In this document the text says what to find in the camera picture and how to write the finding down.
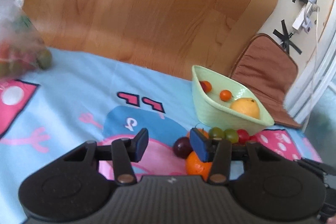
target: purple fruit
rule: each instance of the purple fruit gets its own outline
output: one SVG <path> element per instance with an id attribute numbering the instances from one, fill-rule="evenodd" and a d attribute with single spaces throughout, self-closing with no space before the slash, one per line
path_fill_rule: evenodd
<path id="1" fill-rule="evenodd" d="M 188 137 L 181 137 L 173 145 L 174 154 L 182 159 L 186 159 L 193 151 Z"/>

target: ribbed gray panel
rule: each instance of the ribbed gray panel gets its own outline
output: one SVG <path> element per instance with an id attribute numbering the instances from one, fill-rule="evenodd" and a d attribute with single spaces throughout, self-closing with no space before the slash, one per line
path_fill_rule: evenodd
<path id="1" fill-rule="evenodd" d="M 226 187 L 210 186 L 198 176 L 144 176 L 119 187 L 93 215 L 66 224 L 275 224 L 242 209 Z M 296 224 L 316 224 L 309 218 Z M 25 224 L 54 224 L 28 220 Z"/>

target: green basket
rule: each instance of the green basket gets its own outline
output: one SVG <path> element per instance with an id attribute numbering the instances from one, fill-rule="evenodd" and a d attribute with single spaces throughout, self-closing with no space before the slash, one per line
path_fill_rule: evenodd
<path id="1" fill-rule="evenodd" d="M 242 84 L 216 73 L 207 68 L 196 66 L 192 67 L 193 74 L 193 100 L 196 114 L 200 122 L 210 127 L 219 127 L 223 130 L 245 129 L 250 136 L 261 130 L 274 125 L 274 120 L 258 98 Z M 209 81 L 212 91 L 205 93 L 200 81 Z M 219 98 L 222 90 L 232 92 L 233 99 L 223 102 Z M 238 98 L 253 98 L 259 105 L 260 119 L 241 114 L 230 109 L 233 100 Z"/>

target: black circular disc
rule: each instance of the black circular disc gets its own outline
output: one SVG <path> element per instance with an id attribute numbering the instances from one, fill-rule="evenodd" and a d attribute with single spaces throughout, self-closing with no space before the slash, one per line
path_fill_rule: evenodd
<path id="1" fill-rule="evenodd" d="M 325 199 L 323 182 L 293 162 L 263 162 L 234 183 L 234 195 L 247 211 L 275 221 L 317 214 Z"/>
<path id="2" fill-rule="evenodd" d="M 27 216 L 68 222 L 98 211 L 110 196 L 110 183 L 90 166 L 66 162 L 29 176 L 18 195 Z"/>

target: bag of tomatoes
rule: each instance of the bag of tomatoes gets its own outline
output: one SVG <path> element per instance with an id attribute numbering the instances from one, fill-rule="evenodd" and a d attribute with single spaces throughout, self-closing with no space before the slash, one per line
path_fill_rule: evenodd
<path id="1" fill-rule="evenodd" d="M 51 67 L 51 52 L 22 5 L 23 0 L 0 0 L 0 83 Z"/>

